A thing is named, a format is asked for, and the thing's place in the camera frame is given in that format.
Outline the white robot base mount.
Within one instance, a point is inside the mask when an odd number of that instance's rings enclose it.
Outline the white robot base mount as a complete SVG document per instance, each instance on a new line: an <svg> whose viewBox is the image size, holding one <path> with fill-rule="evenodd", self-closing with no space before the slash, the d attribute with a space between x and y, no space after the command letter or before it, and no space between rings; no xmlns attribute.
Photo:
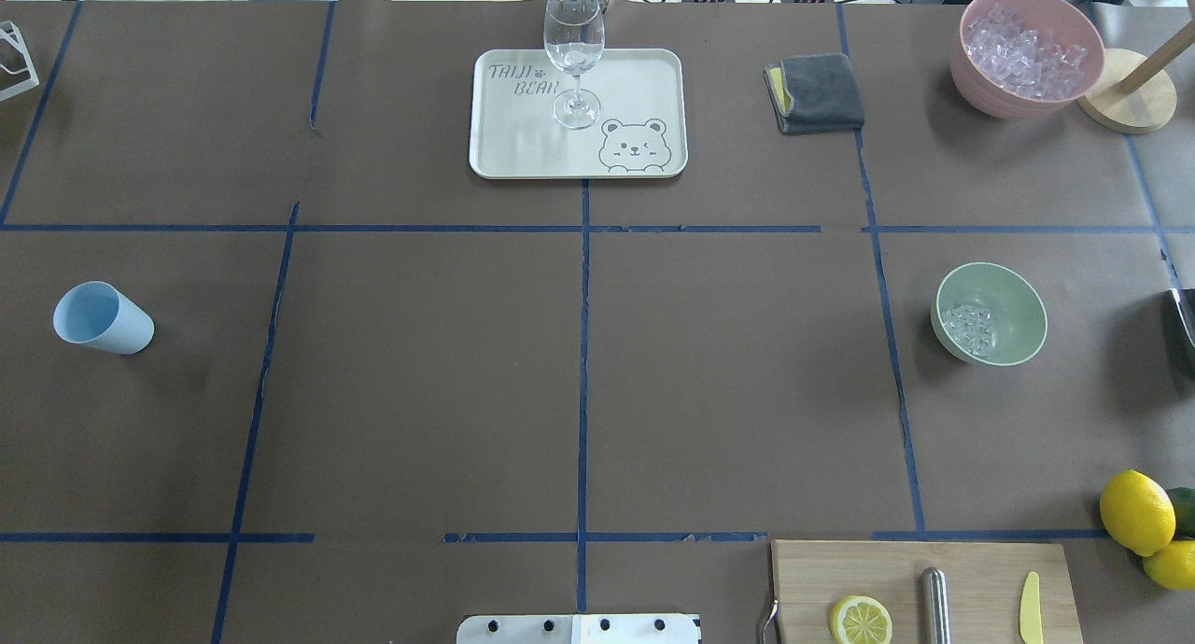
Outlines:
<svg viewBox="0 0 1195 644"><path fill-rule="evenodd" d="M701 643L699 617L684 613L473 615L456 643Z"/></svg>

